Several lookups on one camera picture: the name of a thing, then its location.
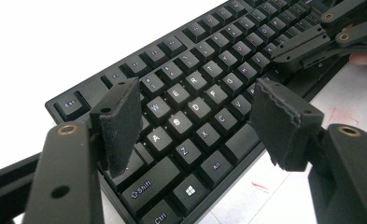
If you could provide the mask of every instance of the function key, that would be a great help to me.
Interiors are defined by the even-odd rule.
[[[247,13],[247,10],[237,1],[232,1],[227,5],[227,9],[233,14],[234,17],[238,18]]]
[[[226,25],[233,21],[233,14],[227,10],[225,7],[219,8],[213,16],[220,21],[222,25]]]
[[[177,56],[186,49],[186,46],[184,46],[174,35],[165,38],[159,46],[171,58]]]
[[[78,119],[90,111],[87,102],[77,91],[64,93],[54,106],[64,121]]]
[[[130,77],[142,77],[151,71],[150,67],[139,56],[128,58],[122,68]]]
[[[197,22],[190,24],[185,30],[183,30],[183,33],[194,43],[198,43],[207,37],[206,30]]]
[[[204,16],[200,21],[198,21],[202,27],[211,35],[220,29],[220,22],[212,15]]]
[[[142,57],[152,68],[156,68],[168,61],[168,57],[158,46],[151,46],[146,49]]]

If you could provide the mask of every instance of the key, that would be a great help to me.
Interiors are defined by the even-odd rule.
[[[169,86],[177,84],[183,77],[183,71],[176,66],[173,62],[166,63],[157,71],[162,80]]]
[[[168,61],[168,57],[158,46],[151,46],[146,49],[142,57],[152,68],[156,68]]]
[[[239,123],[226,108],[223,108],[215,115],[212,124],[221,135],[227,137]]]
[[[178,224],[181,220],[182,217],[178,216],[165,200],[161,200],[142,217],[139,223]]]
[[[228,95],[215,84],[205,92],[204,99],[214,110],[219,110],[228,100]]]
[[[198,174],[207,186],[214,189],[232,169],[226,158],[219,151],[215,151],[201,164]]]
[[[151,120],[158,125],[163,123],[171,114],[171,108],[160,96],[148,102],[146,111]]]
[[[244,96],[238,95],[230,102],[228,108],[239,121],[243,122],[249,118],[249,112],[252,105]]]
[[[193,128],[191,121],[181,111],[172,116],[166,123],[166,126],[168,131],[180,141],[187,138]]]
[[[227,75],[221,82],[220,87],[230,97],[235,97],[244,89],[244,83],[233,73]]]
[[[190,171],[200,161],[202,153],[190,139],[187,139],[175,148],[174,156],[186,171]]]
[[[150,67],[137,55],[128,58],[122,68],[129,77],[142,77],[151,71]]]
[[[150,203],[163,196],[179,175],[179,170],[165,157],[126,189],[121,198],[131,214],[137,217]]]
[[[196,124],[201,124],[210,116],[211,108],[200,97],[189,102],[187,106],[187,114]]]
[[[187,216],[208,194],[209,190],[191,174],[172,191],[172,200]]]
[[[195,132],[194,141],[203,151],[210,153],[219,145],[221,138],[218,132],[209,123],[206,123]]]
[[[237,165],[260,142],[256,132],[245,124],[222,148],[227,159]]]
[[[175,110],[179,110],[186,105],[191,96],[185,89],[183,89],[180,83],[177,83],[166,92],[165,98],[169,105],[171,105]]]
[[[78,91],[64,93],[54,106],[64,121],[78,119],[90,111],[90,107]]]
[[[164,156],[174,144],[172,138],[162,127],[158,127],[156,130],[148,134],[145,141],[146,146],[157,158]]]
[[[184,46],[174,35],[165,38],[159,47],[170,58],[177,56],[186,49],[186,46]]]

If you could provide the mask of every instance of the black keycap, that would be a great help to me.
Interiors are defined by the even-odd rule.
[[[158,46],[151,46],[146,49],[142,57],[152,68],[156,68],[168,61],[168,57]]]
[[[221,53],[232,45],[232,43],[221,33],[213,35],[207,40],[207,43],[216,51],[216,53]]]
[[[214,189],[232,169],[226,158],[219,151],[215,151],[201,164],[198,173],[205,183]]]
[[[170,115],[171,108],[160,96],[157,96],[154,100],[148,102],[146,111],[151,120],[160,125]]]
[[[183,71],[173,62],[164,64],[161,69],[157,71],[157,75],[159,75],[169,86],[175,85],[184,77]]]
[[[183,33],[194,43],[198,43],[207,37],[206,30],[197,22],[190,24],[185,30],[183,30]]]
[[[183,72],[186,74],[191,74],[194,72],[199,66],[201,66],[200,61],[190,52],[187,51],[181,54],[176,60],[175,63],[179,66]]]
[[[126,78],[127,76],[125,76],[118,67],[112,70],[106,69],[104,75],[101,76],[102,81],[109,89]]]
[[[235,25],[244,33],[244,35],[248,35],[256,30],[256,24],[247,17],[240,18]]]
[[[195,98],[193,101],[189,102],[186,112],[196,124],[201,124],[206,121],[206,119],[211,114],[211,108],[207,105],[203,99],[200,97]]]
[[[236,43],[231,49],[230,53],[238,60],[238,62],[242,63],[246,61],[252,54],[252,50],[244,44],[244,42],[239,41]]]
[[[233,101],[230,102],[228,108],[232,114],[242,122],[249,118],[249,112],[252,108],[252,104],[245,99],[244,96],[238,95],[235,99],[233,99]]]
[[[260,142],[256,132],[245,124],[222,148],[227,159],[237,165]]]
[[[187,216],[209,193],[193,174],[172,191],[172,200],[184,216]]]
[[[213,16],[222,24],[228,24],[233,21],[233,14],[227,10],[225,7],[219,8]]]
[[[177,56],[179,53],[186,49],[174,35],[171,35],[160,43],[160,48],[165,52],[170,58]]]
[[[204,124],[194,134],[194,141],[205,152],[211,153],[221,142],[220,134],[209,124]]]
[[[232,43],[236,43],[244,37],[244,33],[233,24],[226,26],[221,33]]]
[[[220,82],[220,87],[230,97],[235,97],[244,89],[244,83],[233,73],[230,73]]]
[[[142,92],[144,92],[149,99],[153,99],[154,97],[160,95],[160,93],[163,92],[166,87],[160,78],[154,73],[143,77],[140,82],[140,86]]]
[[[151,68],[137,55],[126,59],[122,68],[129,77],[142,77],[151,71]]]
[[[224,71],[215,62],[210,61],[200,68],[200,72],[209,84],[214,84],[224,76]]]
[[[223,69],[226,74],[230,73],[238,65],[238,60],[228,51],[222,52],[215,62]]]
[[[214,110],[219,110],[228,100],[228,95],[215,84],[205,92],[204,99]]]
[[[147,165],[140,159],[136,151],[133,151],[125,172],[112,179],[116,187],[115,191],[122,192],[131,185],[138,178],[138,175],[144,173],[146,166]]]
[[[201,94],[207,85],[206,80],[197,71],[185,78],[185,88],[192,96]]]
[[[64,121],[78,119],[90,111],[90,107],[77,91],[64,93],[54,106]]]
[[[220,22],[212,15],[204,16],[198,23],[211,35],[221,28]]]
[[[178,110],[186,105],[191,96],[185,89],[183,89],[180,83],[177,83],[166,92],[165,98],[169,105],[171,105],[175,110]]]
[[[139,223],[171,223],[178,224],[182,220],[165,200],[161,200],[150,211],[148,211]]]
[[[250,20],[252,20],[256,26],[261,26],[267,22],[267,17],[262,14],[258,9],[255,9],[247,15]]]
[[[190,139],[187,139],[175,148],[174,156],[186,171],[190,171],[200,161],[202,153]]]
[[[258,71],[249,63],[242,63],[234,73],[246,86],[251,85],[259,76]]]
[[[224,137],[227,137],[239,125],[236,118],[226,108],[215,115],[212,124],[218,130],[218,133]]]
[[[230,2],[226,8],[233,14],[234,17],[238,18],[247,13],[247,10],[237,1]]]
[[[181,111],[178,111],[168,120],[166,127],[168,132],[174,135],[175,139],[183,140],[191,134],[193,125]]]
[[[264,46],[264,41],[255,33],[248,35],[243,42],[254,52],[259,51]]]
[[[207,63],[216,56],[216,52],[206,42],[198,44],[191,52],[198,58],[202,63]]]
[[[179,170],[165,157],[125,190],[121,198],[131,214],[138,216],[150,203],[163,196],[179,175]]]
[[[173,144],[172,138],[162,127],[156,128],[146,137],[146,146],[157,158],[164,156]]]
[[[270,60],[264,57],[264,55],[262,55],[260,52],[256,53],[250,58],[249,64],[251,64],[253,68],[256,69],[256,71],[258,71],[260,74],[264,73],[271,66]]]

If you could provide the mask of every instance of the keycap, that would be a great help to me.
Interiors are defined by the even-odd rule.
[[[90,107],[79,92],[66,92],[54,105],[64,121],[78,119],[90,111]]]
[[[174,142],[169,134],[158,127],[146,137],[146,146],[157,158],[164,156],[173,146]]]
[[[217,84],[209,88],[204,94],[205,102],[214,110],[219,110],[223,107],[228,100],[228,97],[229,96],[226,92],[224,92]]]
[[[211,108],[207,105],[200,97],[195,98],[193,101],[188,103],[186,112],[189,118],[196,124],[201,124],[206,121],[210,116]]]
[[[148,211],[139,223],[171,223],[178,224],[183,218],[179,216],[165,200],[161,200]]]
[[[198,174],[208,187],[214,189],[232,169],[226,158],[219,151],[215,151],[201,164]]]
[[[227,137],[239,125],[237,119],[226,108],[215,115],[212,124],[224,137]]]
[[[177,56],[179,53],[186,49],[174,35],[166,37],[159,45],[160,49],[163,50],[170,58]]]
[[[143,213],[146,206],[163,196],[179,175],[176,166],[165,157],[125,190],[121,198],[130,213],[136,217]]]
[[[129,77],[142,77],[151,71],[150,67],[137,55],[126,59],[122,68]]]
[[[202,153],[190,139],[187,139],[174,150],[174,156],[186,171],[192,170],[200,161]]]
[[[197,206],[209,190],[195,177],[189,175],[172,191],[172,200],[177,204],[184,216],[187,216]]]
[[[193,124],[181,111],[178,111],[168,120],[166,127],[175,139],[183,140],[191,134]]]
[[[209,124],[204,124],[194,134],[195,143],[203,151],[210,153],[221,141],[220,134]]]
[[[254,129],[245,124],[224,144],[222,152],[233,165],[237,165],[259,142]]]

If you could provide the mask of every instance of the white surface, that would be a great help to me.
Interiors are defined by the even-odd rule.
[[[42,149],[46,101],[222,2],[0,1],[0,169]],[[267,154],[230,192],[203,223],[315,222],[306,174]]]

